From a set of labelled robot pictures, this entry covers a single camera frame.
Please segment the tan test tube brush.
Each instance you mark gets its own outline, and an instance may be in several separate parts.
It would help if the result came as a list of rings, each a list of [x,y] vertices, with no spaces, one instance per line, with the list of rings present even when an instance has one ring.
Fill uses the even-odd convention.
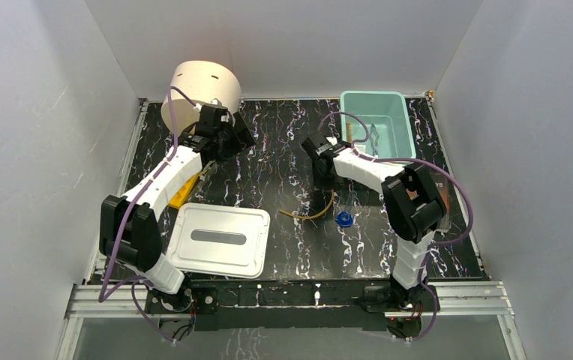
[[[351,143],[353,141],[353,124],[349,121],[346,123],[345,135],[345,141]]]

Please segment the white paper packet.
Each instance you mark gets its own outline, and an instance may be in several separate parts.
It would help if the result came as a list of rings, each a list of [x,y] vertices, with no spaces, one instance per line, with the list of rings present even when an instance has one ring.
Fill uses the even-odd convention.
[[[358,152],[368,154],[368,147],[364,143],[356,143],[353,148]]]

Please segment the blue capped clear tube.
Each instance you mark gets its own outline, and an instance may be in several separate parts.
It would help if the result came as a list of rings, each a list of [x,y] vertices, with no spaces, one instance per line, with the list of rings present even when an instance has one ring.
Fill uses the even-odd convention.
[[[356,192],[354,190],[349,190],[347,193],[346,202],[343,208],[338,212],[335,222],[342,228],[350,228],[354,223],[353,206],[356,201]]]

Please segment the metal crucible tongs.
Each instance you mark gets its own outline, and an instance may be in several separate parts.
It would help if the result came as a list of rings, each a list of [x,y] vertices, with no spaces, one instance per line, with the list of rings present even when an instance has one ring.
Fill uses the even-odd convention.
[[[368,139],[368,143],[370,146],[370,155],[377,158],[379,156],[379,132],[377,127],[374,123],[370,125],[369,130],[370,137]]]

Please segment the yellow test tube rack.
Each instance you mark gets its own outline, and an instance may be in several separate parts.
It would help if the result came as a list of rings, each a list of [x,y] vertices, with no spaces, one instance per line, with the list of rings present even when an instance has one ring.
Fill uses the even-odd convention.
[[[199,175],[194,175],[189,178],[178,190],[178,192],[169,201],[168,206],[174,209],[180,209],[188,200],[193,189],[200,180]]]

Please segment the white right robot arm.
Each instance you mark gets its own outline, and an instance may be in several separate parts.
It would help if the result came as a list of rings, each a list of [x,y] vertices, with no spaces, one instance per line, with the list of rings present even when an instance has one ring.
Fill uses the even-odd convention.
[[[344,179],[358,182],[383,198],[388,222],[397,236],[391,272],[391,302],[411,310],[426,287],[425,258],[434,233],[447,213],[428,167],[416,159],[385,162],[314,133],[301,144],[311,160],[313,184],[336,190]]]

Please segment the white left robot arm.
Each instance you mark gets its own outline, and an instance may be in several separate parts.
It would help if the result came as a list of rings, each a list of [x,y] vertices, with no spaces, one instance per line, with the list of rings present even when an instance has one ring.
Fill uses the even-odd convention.
[[[239,112],[218,103],[195,104],[192,110],[198,119],[180,127],[175,108],[168,107],[172,148],[143,180],[121,196],[107,196],[100,209],[99,251],[109,258],[105,274],[116,263],[128,267],[137,281],[164,293],[163,302],[175,312],[191,306],[193,293],[164,254],[159,217],[187,180],[255,144]]]

